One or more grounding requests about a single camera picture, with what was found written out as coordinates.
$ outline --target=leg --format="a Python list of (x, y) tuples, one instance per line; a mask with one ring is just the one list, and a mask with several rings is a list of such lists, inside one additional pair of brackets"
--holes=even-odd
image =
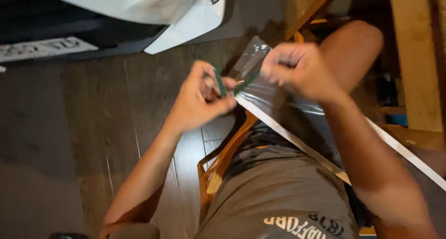
[(328, 68), (348, 93), (365, 76), (382, 47), (381, 31), (359, 20), (341, 27), (320, 45)]

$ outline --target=green tape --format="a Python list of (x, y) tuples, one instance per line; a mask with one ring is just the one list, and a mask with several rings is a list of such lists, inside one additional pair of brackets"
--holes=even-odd
[(221, 71), (217, 71), (214, 66), (212, 66), (212, 68), (214, 69), (215, 80), (217, 81), (220, 88), (220, 94), (222, 95), (222, 97), (226, 97), (226, 89), (224, 88), (222, 76), (220, 74)]
[(246, 87), (249, 86), (258, 76), (260, 75), (260, 70), (250, 75), (242, 84), (238, 85), (234, 90), (234, 95), (242, 92)]

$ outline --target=hand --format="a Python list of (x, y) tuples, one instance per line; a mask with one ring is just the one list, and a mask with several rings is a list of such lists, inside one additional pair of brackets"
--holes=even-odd
[[(210, 77), (204, 78), (205, 72)], [(222, 78), (222, 81), (227, 88), (236, 86), (236, 81), (232, 78)], [(205, 61), (195, 61), (189, 76), (181, 85), (165, 125), (179, 132), (192, 130), (227, 113), (237, 105), (232, 95), (218, 99), (219, 95), (220, 90), (212, 65)]]
[(318, 103), (345, 94), (315, 44), (281, 43), (266, 56), (260, 71), (270, 82), (289, 83), (302, 96)]

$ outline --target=knee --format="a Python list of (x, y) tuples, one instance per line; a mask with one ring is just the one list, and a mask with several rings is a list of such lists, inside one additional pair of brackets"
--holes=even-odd
[(379, 28), (368, 24), (362, 20), (354, 20), (345, 25), (353, 35), (356, 35), (364, 40), (369, 45), (373, 45), (379, 49), (382, 48), (384, 37)]

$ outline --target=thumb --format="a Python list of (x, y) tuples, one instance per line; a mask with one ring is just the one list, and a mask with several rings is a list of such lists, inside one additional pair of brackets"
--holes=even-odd
[(206, 114), (208, 115), (208, 119), (213, 119), (217, 116), (226, 114), (236, 106), (237, 101), (234, 99), (234, 97), (232, 97), (232, 95), (229, 95), (216, 102), (208, 104), (206, 107)]
[(270, 76), (277, 78), (282, 82), (289, 82), (291, 76), (293, 75), (294, 69), (288, 68), (287, 66), (276, 64), (271, 68)]

